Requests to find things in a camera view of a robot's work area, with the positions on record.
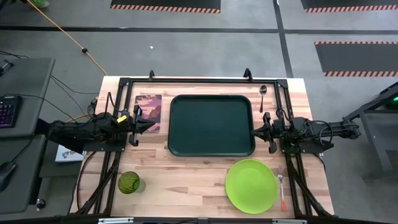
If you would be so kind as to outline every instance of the metal spoon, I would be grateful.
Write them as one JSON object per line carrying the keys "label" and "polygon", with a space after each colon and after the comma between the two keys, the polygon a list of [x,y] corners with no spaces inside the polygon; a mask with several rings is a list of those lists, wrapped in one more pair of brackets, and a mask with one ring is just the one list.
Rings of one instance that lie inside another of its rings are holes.
{"label": "metal spoon", "polygon": [[261,94],[261,107],[260,107],[260,113],[262,113],[262,101],[264,99],[264,95],[267,93],[267,87],[265,85],[262,85],[260,87],[260,94]]}

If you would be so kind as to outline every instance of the gray floor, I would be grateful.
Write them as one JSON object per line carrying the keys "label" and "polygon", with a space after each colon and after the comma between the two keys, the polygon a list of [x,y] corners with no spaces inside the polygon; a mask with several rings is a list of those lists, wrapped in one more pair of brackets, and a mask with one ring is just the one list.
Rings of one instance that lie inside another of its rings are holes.
{"label": "gray floor", "polygon": [[[223,0],[220,15],[118,11],[109,9],[110,0],[52,0],[51,3],[45,11],[61,26],[277,28],[272,0]],[[300,0],[279,1],[279,4],[286,29],[398,29],[398,11],[307,14]],[[0,12],[0,25],[50,24],[18,2]],[[89,48],[110,75],[147,75],[153,69],[156,74],[166,76],[240,77],[249,67],[255,77],[286,77],[278,34],[71,32],[71,35]],[[286,39],[294,77],[305,79],[314,119],[338,121],[398,81],[398,78],[324,77],[313,44],[316,40],[398,41],[398,35],[290,34]],[[96,92],[100,89],[101,71],[60,32],[2,30],[0,50],[30,57],[55,57],[54,76],[76,90]],[[81,105],[87,105],[93,98],[73,96]],[[81,114],[53,82],[46,98],[72,116]],[[47,104],[41,118],[67,119]],[[334,143],[335,148],[325,153],[325,163],[335,213],[344,218],[396,223],[398,182],[365,183],[362,180],[362,175],[380,170],[377,155],[368,146],[367,139],[364,136],[356,141],[335,138]],[[49,180],[49,184],[52,183],[51,206],[40,212],[31,210],[0,216],[0,219],[66,213],[75,179]]]}

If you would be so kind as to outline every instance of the fork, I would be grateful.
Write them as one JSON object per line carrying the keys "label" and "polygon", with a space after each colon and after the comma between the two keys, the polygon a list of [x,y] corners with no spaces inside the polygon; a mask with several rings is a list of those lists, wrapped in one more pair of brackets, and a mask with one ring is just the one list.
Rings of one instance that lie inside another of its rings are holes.
{"label": "fork", "polygon": [[285,196],[284,196],[284,184],[282,183],[283,178],[284,178],[284,167],[279,166],[278,179],[280,181],[280,194],[282,196],[282,211],[286,211],[286,203],[285,203]]}

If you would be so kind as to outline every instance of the wooden table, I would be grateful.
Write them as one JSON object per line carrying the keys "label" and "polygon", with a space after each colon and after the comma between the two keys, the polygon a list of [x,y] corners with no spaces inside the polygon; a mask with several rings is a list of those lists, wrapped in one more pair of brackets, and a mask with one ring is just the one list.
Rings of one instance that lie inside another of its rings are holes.
{"label": "wooden table", "polygon": [[[96,112],[104,111],[106,95],[110,91],[116,98],[120,77],[104,77]],[[312,119],[304,80],[287,79],[294,116]],[[261,97],[257,84],[207,84],[207,83],[135,83],[133,86],[130,111],[137,95],[162,95],[162,121],[158,133],[139,135],[139,146],[126,145],[119,165],[118,177],[127,172],[137,172],[147,186],[142,193],[122,194],[117,186],[114,195],[112,216],[118,217],[208,217],[208,218],[292,218],[294,217],[289,180],[285,170],[284,193],[287,211],[280,210],[280,194],[274,206],[268,211],[249,215],[239,211],[228,200],[224,181],[229,168],[241,159],[258,159],[269,166],[275,176],[279,165],[286,167],[281,151],[268,153],[269,144],[256,138],[256,149],[249,157],[177,157],[167,148],[170,102],[181,94],[225,94],[244,95],[250,99],[254,128],[263,125],[259,112]],[[264,97],[264,111],[276,119],[275,93],[272,85]],[[80,197],[84,203],[92,194],[100,178],[104,153],[97,153],[89,161],[81,177]],[[333,213],[331,198],[322,163],[311,154],[303,154],[307,184],[324,208]],[[103,199],[106,202],[108,190]],[[304,211],[301,191],[298,190],[300,208]],[[76,210],[76,203],[71,212]]]}

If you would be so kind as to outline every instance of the lime green plate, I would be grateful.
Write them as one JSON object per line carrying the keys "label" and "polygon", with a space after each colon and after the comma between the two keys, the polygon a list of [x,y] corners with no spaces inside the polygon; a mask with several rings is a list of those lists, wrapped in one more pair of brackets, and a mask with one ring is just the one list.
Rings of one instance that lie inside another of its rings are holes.
{"label": "lime green plate", "polygon": [[275,203],[278,195],[274,173],[254,159],[235,163],[226,175],[225,188],[232,204],[248,214],[265,212]]}

